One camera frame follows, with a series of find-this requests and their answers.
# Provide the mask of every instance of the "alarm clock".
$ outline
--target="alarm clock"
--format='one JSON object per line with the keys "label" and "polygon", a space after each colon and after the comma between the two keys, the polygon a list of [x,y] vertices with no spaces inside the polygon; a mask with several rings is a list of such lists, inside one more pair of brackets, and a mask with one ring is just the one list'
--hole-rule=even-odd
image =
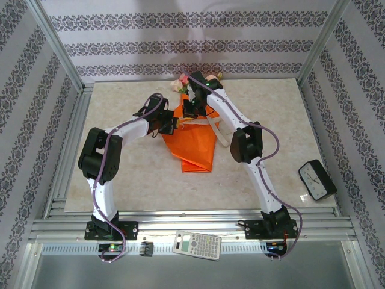
{"label": "alarm clock", "polygon": [[298,173],[314,200],[325,199],[337,192],[336,186],[319,160],[308,161]]}

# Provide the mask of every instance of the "white calculator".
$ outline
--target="white calculator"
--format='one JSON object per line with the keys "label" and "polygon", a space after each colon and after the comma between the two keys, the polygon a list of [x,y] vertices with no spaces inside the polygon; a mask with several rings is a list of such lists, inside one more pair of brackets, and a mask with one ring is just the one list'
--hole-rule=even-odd
{"label": "white calculator", "polygon": [[220,237],[177,231],[173,252],[208,260],[219,260]]}

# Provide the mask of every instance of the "orange cloth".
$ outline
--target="orange cloth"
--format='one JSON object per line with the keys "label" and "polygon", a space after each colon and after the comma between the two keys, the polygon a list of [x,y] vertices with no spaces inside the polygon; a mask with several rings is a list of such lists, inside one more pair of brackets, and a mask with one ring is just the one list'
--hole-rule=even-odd
{"label": "orange cloth", "polygon": [[[180,103],[188,99],[185,94],[180,95]],[[212,112],[206,107],[206,113]],[[175,117],[182,117],[182,104],[174,111]],[[218,117],[214,111],[210,117]],[[174,135],[162,135],[171,153],[182,160],[182,172],[209,173],[212,168],[216,136],[210,125],[184,125],[174,131]]]}

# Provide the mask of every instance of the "marble surface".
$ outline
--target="marble surface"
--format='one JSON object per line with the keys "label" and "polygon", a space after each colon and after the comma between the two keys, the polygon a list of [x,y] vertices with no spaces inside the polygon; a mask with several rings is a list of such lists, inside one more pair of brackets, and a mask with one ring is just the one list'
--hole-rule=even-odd
{"label": "marble surface", "polygon": [[[295,80],[225,80],[223,86],[249,119],[278,135],[281,149],[265,164],[280,198],[296,207],[335,207],[333,197],[315,202],[298,176],[306,161],[320,160],[321,156]],[[96,83],[78,157],[92,127],[109,128],[126,121],[154,92],[168,98],[171,109],[179,105],[180,96],[171,91],[169,82]],[[220,129],[226,131],[223,126],[221,123]],[[274,139],[263,132],[263,154],[270,154],[275,146]],[[259,208],[251,181],[229,148],[217,142],[211,173],[182,173],[180,159],[172,156],[162,137],[149,135],[122,150],[114,199],[120,211]],[[92,208],[90,188],[76,161],[65,210]]]}

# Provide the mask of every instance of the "striped wall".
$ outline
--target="striped wall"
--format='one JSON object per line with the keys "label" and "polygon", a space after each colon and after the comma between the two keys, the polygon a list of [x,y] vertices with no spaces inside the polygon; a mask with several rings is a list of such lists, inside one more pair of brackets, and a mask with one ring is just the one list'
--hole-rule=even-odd
{"label": "striped wall", "polygon": [[0,288],[13,288],[77,92],[23,1],[0,0]]}
{"label": "striped wall", "polygon": [[85,83],[296,77],[334,0],[44,0]]}
{"label": "striped wall", "polygon": [[340,206],[385,288],[385,1],[351,1],[303,87]]}

